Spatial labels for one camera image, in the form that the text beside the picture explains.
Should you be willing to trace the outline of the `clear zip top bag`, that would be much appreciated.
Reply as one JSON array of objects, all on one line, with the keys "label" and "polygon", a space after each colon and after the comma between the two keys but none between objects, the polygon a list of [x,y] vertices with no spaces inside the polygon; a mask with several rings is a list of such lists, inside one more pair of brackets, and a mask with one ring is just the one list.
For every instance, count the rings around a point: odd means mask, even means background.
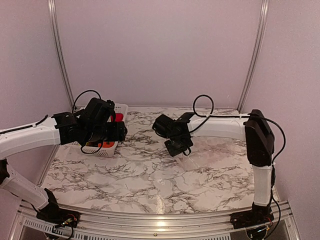
[{"label": "clear zip top bag", "polygon": [[197,155],[193,152],[189,155],[184,155],[183,153],[178,154],[174,159],[185,171],[193,171],[200,168]]}]

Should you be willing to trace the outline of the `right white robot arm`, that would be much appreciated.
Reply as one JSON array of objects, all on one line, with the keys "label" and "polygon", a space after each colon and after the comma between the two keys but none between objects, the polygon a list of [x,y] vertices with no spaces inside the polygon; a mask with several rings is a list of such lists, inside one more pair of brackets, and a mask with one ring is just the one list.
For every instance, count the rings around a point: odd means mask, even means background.
[{"label": "right white robot arm", "polygon": [[240,153],[253,171],[252,209],[247,219],[258,224],[267,216],[275,136],[261,111],[208,117],[185,112],[177,119],[162,114],[152,128],[165,139],[168,154],[185,170],[209,169],[223,157],[234,155],[235,144],[240,144]]}]

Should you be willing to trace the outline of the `orange toy pumpkin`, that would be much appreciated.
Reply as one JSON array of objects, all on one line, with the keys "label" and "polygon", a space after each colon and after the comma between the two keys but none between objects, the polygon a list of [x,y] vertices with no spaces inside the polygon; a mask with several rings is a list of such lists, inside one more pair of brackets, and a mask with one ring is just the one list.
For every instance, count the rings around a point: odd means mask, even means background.
[{"label": "orange toy pumpkin", "polygon": [[115,142],[104,141],[104,142],[88,142],[86,146],[95,148],[111,148],[115,145]]}]

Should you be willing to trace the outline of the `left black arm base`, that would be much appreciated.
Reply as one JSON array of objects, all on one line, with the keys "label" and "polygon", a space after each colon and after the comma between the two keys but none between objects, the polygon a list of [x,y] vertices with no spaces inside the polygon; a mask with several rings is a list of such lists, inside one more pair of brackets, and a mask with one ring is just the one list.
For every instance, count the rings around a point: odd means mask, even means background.
[{"label": "left black arm base", "polygon": [[36,209],[38,219],[56,224],[57,227],[73,227],[76,228],[79,222],[80,213],[78,211],[60,208],[58,202],[53,194],[47,188],[44,191],[48,197],[48,204],[41,209]]}]

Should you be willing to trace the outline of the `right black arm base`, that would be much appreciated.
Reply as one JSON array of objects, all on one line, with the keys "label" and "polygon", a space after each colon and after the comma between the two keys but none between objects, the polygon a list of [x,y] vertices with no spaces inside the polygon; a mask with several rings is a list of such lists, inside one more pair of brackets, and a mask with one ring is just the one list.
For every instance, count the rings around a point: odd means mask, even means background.
[{"label": "right black arm base", "polygon": [[267,206],[259,206],[253,203],[250,210],[235,212],[230,215],[230,223],[234,229],[271,223],[274,219],[270,203]]}]

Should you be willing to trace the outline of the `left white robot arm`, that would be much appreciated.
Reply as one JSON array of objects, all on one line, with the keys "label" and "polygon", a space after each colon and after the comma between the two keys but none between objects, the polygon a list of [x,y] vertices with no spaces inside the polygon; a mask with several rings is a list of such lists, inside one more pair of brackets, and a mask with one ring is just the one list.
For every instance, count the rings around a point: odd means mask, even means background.
[{"label": "left white robot arm", "polygon": [[0,188],[29,202],[38,212],[53,223],[63,219],[63,211],[55,195],[48,189],[37,186],[11,159],[21,157],[28,164],[44,165],[41,150],[78,142],[122,142],[127,135],[124,122],[116,120],[116,114],[88,117],[82,111],[56,113],[38,122],[8,128],[0,132]]}]

